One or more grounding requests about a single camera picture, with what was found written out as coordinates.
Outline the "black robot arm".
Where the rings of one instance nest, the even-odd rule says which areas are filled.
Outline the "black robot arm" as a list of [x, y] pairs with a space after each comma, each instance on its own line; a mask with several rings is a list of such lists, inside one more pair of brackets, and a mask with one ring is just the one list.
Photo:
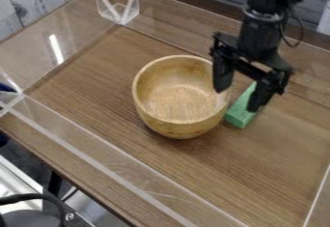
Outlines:
[[255, 82], [246, 110], [255, 112], [275, 94], [282, 94], [293, 66], [278, 54], [283, 31], [294, 6], [303, 0], [247, 0], [243, 22], [237, 36], [216, 32], [210, 48], [212, 87], [221, 93], [230, 88], [234, 74], [241, 72]]

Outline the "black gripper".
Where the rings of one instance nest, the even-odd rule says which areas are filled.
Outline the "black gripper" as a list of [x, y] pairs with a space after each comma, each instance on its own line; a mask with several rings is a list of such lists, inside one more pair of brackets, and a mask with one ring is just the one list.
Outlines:
[[293, 67], [278, 54], [283, 39], [287, 12], [259, 14], [245, 11], [238, 36], [215, 32], [210, 48], [212, 58], [212, 87], [216, 93], [233, 85], [238, 71], [257, 81], [246, 110], [255, 113], [266, 105], [273, 94], [282, 94]]

